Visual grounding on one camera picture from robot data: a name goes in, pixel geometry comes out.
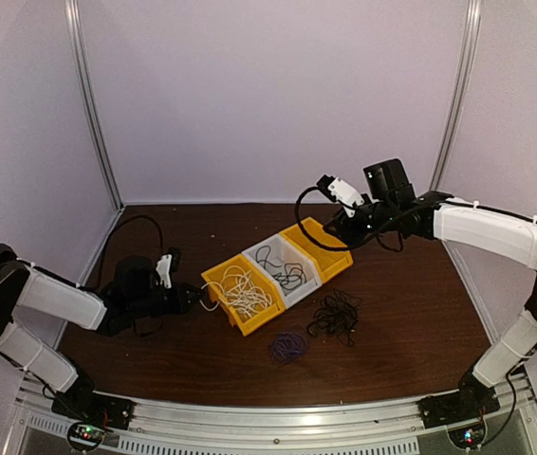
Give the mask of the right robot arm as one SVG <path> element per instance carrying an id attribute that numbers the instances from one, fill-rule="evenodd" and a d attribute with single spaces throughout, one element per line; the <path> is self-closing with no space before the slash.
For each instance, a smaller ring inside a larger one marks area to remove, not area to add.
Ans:
<path id="1" fill-rule="evenodd" d="M 463 375 L 451 408 L 473 417 L 488 402 L 488 391 L 537 350 L 537 216 L 528 217 L 440 191 L 416 195 L 402 162 L 390 159 L 364 170 L 370 192 L 362 194 L 339 177 L 324 175 L 319 191 L 340 210 L 324 229 L 350 248 L 381 234 L 417 236 L 471 246 L 525 266 L 535 274 L 520 315 Z"/>

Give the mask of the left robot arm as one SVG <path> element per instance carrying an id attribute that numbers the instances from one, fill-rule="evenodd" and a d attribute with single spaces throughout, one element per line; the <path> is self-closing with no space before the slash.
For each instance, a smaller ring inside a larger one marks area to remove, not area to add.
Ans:
<path id="1" fill-rule="evenodd" d="M 102 402 L 91 378 L 21 325 L 13 315 L 15 308 L 32 309 L 113 337 L 139 319 L 186 314 L 203 300 L 203 289 L 173 280 L 180 257 L 176 248 L 157 262 L 129 256 L 117 263 L 111 282 L 94 290 L 25 261 L 0 244 L 0 355 L 35 375 L 80 420 L 95 419 Z"/>

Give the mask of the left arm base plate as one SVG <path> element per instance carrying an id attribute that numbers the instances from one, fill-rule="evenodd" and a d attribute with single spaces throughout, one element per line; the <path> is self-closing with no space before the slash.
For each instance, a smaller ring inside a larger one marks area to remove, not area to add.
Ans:
<path id="1" fill-rule="evenodd" d="M 58 392 L 51 411 L 101 428 L 129 429 L 134 402 L 102 393 Z"/>

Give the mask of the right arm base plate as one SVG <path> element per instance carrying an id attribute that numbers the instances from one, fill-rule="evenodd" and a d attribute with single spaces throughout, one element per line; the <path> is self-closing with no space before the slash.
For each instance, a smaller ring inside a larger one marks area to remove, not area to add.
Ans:
<path id="1" fill-rule="evenodd" d="M 430 395 L 417 403 L 425 428 L 451 426 L 468 420 L 477 420 L 486 413 L 500 410 L 500 402 L 490 392 L 488 397 L 477 402 L 472 394 L 453 391 L 441 395 Z"/>

